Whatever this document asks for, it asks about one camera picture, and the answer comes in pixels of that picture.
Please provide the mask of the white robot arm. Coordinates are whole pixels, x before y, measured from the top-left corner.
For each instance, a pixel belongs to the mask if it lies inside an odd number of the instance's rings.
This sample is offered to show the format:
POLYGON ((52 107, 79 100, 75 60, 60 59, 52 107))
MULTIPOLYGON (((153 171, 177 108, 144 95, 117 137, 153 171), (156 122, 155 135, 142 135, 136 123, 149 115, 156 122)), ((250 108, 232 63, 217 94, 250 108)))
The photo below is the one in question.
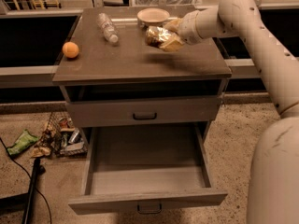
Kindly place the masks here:
POLYGON ((299 224, 299 61, 263 24, 254 0, 220 0, 166 28, 189 45, 240 37, 280 115, 254 150, 247 224, 299 224))

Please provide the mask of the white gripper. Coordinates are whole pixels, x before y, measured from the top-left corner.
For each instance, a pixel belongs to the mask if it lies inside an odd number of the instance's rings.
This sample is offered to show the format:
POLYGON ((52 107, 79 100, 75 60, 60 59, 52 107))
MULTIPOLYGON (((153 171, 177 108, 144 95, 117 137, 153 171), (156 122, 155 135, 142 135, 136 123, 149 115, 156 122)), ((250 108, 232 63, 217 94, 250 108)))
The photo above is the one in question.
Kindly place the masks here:
POLYGON ((189 45, 195 45, 202 41, 196 28, 196 19, 199 11, 187 13, 182 19, 171 20, 164 25, 164 29, 171 32, 178 32, 178 35, 172 35, 167 41, 160 45, 160 49, 165 52, 178 51, 186 42, 189 45))

